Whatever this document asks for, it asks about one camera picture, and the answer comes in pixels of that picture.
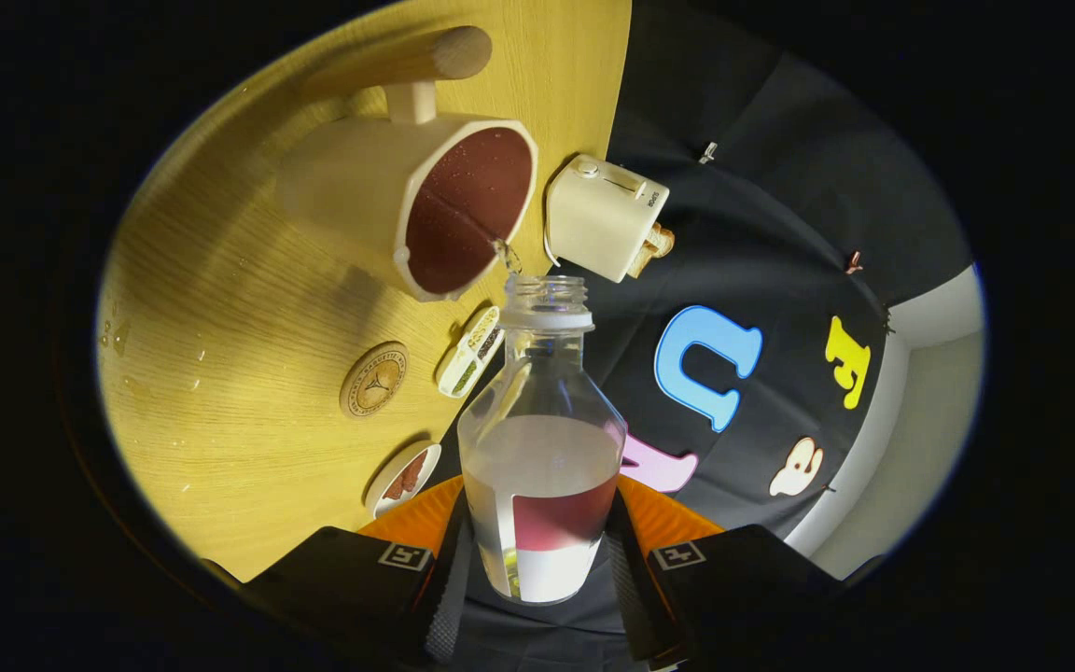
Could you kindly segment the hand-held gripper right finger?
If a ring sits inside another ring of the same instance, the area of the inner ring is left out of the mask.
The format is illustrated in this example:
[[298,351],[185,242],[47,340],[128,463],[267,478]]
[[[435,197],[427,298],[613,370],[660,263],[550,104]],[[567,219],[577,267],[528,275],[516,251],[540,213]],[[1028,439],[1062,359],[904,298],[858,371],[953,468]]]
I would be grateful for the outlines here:
[[626,476],[608,553],[630,652],[651,668],[789,667],[883,561],[836,580],[761,525],[723,530]]

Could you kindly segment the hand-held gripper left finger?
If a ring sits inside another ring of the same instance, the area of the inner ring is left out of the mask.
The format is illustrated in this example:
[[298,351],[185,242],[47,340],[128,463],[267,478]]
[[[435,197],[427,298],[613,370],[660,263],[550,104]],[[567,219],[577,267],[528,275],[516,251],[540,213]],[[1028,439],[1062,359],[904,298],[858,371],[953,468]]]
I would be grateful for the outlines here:
[[464,480],[453,477],[362,530],[319,528],[240,592],[355,663],[447,666],[473,552]]

